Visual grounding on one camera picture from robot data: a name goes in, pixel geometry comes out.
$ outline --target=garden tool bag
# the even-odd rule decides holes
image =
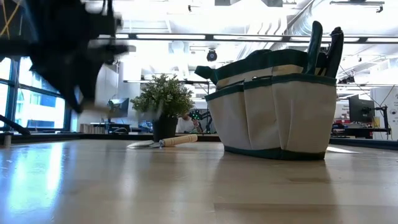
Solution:
[[[307,74],[307,53],[256,54],[216,70],[198,67],[217,91],[206,96],[226,151],[285,160],[323,159],[336,106],[336,79]]]

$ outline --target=computer monitor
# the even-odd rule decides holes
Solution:
[[[108,101],[112,118],[127,118],[129,112],[129,98],[112,99]]]
[[[351,122],[370,123],[375,116],[374,102],[371,100],[361,100],[359,96],[348,98],[349,119]]]

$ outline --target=window frame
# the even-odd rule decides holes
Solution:
[[[17,109],[17,96],[18,96],[18,88],[30,90],[34,93],[40,93],[48,96],[55,96],[59,98],[63,98],[61,94],[55,93],[53,91],[43,90],[40,88],[32,87],[29,85],[21,84],[18,82],[19,78],[19,62],[18,60],[11,59],[11,67],[10,67],[10,76],[8,80],[0,78],[0,83],[8,85],[8,94],[7,94],[7,103],[6,103],[6,114],[5,117],[14,121]],[[65,112],[63,117],[63,128],[28,128],[29,131],[70,131],[70,121],[72,116],[72,110],[68,106],[67,102],[65,102]],[[0,128],[0,131],[10,131],[11,128],[4,124],[3,127]]]

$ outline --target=green leaves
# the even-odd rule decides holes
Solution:
[[[193,92],[184,87],[176,75],[169,79],[166,74],[153,78],[153,82],[142,88],[140,96],[130,100],[134,110],[143,113],[162,110],[165,116],[177,117],[193,108],[190,99]]]

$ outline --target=black plant pot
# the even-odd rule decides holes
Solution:
[[[175,137],[178,118],[169,118],[161,116],[157,121],[152,122],[154,129],[154,141],[159,142],[165,138]]]

